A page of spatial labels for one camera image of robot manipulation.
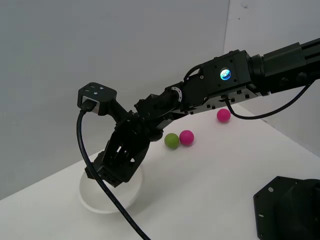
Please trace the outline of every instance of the black robotic arm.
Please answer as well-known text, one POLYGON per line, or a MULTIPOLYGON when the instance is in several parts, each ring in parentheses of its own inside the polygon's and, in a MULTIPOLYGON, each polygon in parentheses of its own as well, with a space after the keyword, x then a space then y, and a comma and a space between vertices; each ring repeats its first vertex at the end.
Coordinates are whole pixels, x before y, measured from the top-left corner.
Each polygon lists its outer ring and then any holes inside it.
MULTIPOLYGON (((231 51, 192 68, 183 81, 166 87, 160 95, 150 94, 139 100, 134 105, 136 113, 120 106, 115 90, 89 83, 78 91, 78 107, 85 100, 94 101, 93 112, 111 115, 116 122, 105 150, 94 161, 94 168, 114 187, 128 182, 143 161, 150 142, 159 140, 172 121, 225 106, 235 114, 231 104, 306 86, 302 95, 320 78, 319 66, 320 38, 264 56, 250 57, 244 50, 231 51)), ((86 172, 93 178, 88 169, 86 172)))

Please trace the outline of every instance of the table surface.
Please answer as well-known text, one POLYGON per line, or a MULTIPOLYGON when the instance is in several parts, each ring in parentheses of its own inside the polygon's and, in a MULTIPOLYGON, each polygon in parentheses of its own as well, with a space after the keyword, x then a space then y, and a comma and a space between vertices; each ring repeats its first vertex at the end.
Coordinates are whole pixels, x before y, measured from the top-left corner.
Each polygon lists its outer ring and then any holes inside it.
MULTIPOLYGON (((186 116, 165 129, 192 130, 192 147, 168 150, 163 139, 151 144, 141 194, 128 209, 151 239, 257 240, 253 195, 276 176, 319 178, 320 159, 264 121, 232 117, 222 124, 216 114, 186 116)), ((84 167, 80 161, 1 200, 1 239, 139 239, 119 213, 81 205, 84 167)))

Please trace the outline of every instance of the white wall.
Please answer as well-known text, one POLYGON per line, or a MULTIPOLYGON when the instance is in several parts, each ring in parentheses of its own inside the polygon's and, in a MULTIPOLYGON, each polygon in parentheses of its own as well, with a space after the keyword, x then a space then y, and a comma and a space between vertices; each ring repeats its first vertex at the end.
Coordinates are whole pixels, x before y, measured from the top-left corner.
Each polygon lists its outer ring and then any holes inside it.
MULTIPOLYGON (((263 55, 320 38, 319 10, 319 0, 230 0, 224 51, 240 49, 251 56, 263 55)), ((267 113, 289 102, 300 90, 255 98, 241 105, 256 115, 267 113)), ((319 92, 320 80, 294 105, 265 120, 320 157, 319 92)))
MULTIPOLYGON (((223 53, 226 0, 2 0, 0 199, 80 159, 77 91, 99 82, 127 109, 223 53)), ((89 154, 111 117, 87 114, 89 154)))

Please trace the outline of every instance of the pink ball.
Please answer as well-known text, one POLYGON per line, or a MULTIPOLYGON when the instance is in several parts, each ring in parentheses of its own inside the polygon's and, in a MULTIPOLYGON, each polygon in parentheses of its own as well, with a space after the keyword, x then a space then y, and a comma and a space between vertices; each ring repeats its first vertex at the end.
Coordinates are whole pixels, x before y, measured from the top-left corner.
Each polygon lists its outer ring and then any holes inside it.
POLYGON ((231 117, 231 113, 228 109, 220 109, 216 114, 217 119, 220 123, 226 123, 231 117))
POLYGON ((190 146, 195 140, 195 136, 190 130, 182 131, 180 133, 179 138, 180 138, 180 143, 185 146, 190 146))

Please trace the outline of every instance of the black cable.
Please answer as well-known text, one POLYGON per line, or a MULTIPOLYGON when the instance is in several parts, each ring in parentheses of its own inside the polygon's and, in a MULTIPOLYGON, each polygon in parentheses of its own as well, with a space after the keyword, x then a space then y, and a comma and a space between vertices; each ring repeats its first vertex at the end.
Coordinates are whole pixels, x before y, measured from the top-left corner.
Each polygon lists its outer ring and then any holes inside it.
MULTIPOLYGON (((93 101, 90 101, 90 103, 93 103, 94 105, 92 105, 93 107, 91 107, 91 110, 88 110, 88 112, 92 111, 93 108, 96 106, 96 103, 93 101)), ((101 177, 99 176, 99 174, 97 173, 97 171, 95 170, 93 164, 91 163, 88 154, 86 152, 85 149, 85 145, 84 145, 84 141, 82 138, 82 119, 84 117, 84 115, 86 114, 86 110, 83 109, 88 109, 88 107, 82 107, 81 106, 81 110, 80 113, 78 115, 77 121, 76 121, 76 138, 78 141, 78 145, 79 145, 79 149, 81 152, 81 155, 83 157, 83 160, 88 168, 88 170, 90 171, 90 173, 92 174, 92 176, 94 177, 94 179, 96 180, 96 182, 99 184, 99 186, 102 188, 102 190, 105 192, 105 194, 109 197, 109 199, 113 202, 113 204, 118 208, 118 210, 120 211, 120 213, 124 216, 124 218, 127 220, 127 222, 131 225, 131 227, 136 231, 137 234, 140 235, 140 237, 143 240, 151 240, 143 231, 142 229, 136 224, 136 222, 132 219, 132 217, 129 215, 129 213, 125 210, 125 208, 121 205, 121 203, 118 201, 118 199, 115 197, 115 195, 110 191, 110 189, 106 186, 106 184, 104 183, 104 181, 101 179, 101 177)))
POLYGON ((186 73, 186 75, 184 76, 183 81, 186 81, 186 80, 188 79, 188 77, 190 76, 190 74, 192 74, 195 70, 200 69, 200 68, 201 68, 201 65, 202 65, 202 64, 199 64, 199 65, 194 66, 193 68, 191 68, 191 69, 186 73))
POLYGON ((230 113, 235 116, 238 119, 244 119, 244 120, 256 120, 256 119, 263 119, 269 116, 272 116, 274 114, 277 114, 279 112, 281 112, 282 110, 285 110, 286 108, 290 107, 292 104, 294 104, 306 91, 307 89, 310 87, 310 85, 305 86, 301 92, 298 93, 297 96, 295 96, 294 99, 292 99, 290 102, 288 102, 287 104, 283 105, 282 107, 279 107, 278 109, 265 113, 265 114, 261 114, 261 115, 257 115, 257 116, 241 116, 235 113, 235 111, 232 109, 230 102, 228 99, 225 100, 226 106, 228 107, 230 113))

